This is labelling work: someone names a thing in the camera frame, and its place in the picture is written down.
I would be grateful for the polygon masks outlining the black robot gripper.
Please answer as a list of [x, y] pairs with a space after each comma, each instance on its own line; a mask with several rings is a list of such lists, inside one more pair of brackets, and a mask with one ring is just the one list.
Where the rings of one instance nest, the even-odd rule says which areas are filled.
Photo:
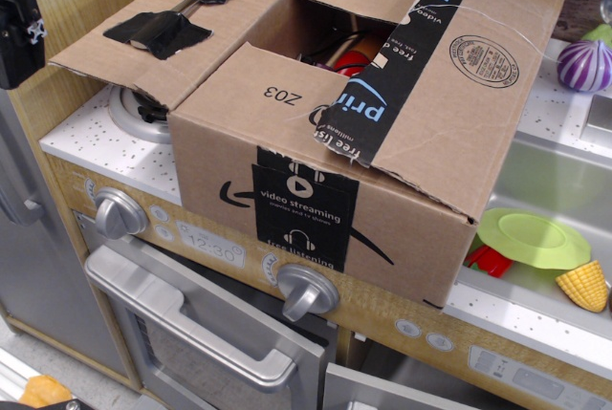
[[47, 31], [36, 0], [1, 0], [1, 88], [19, 87], [45, 64]]

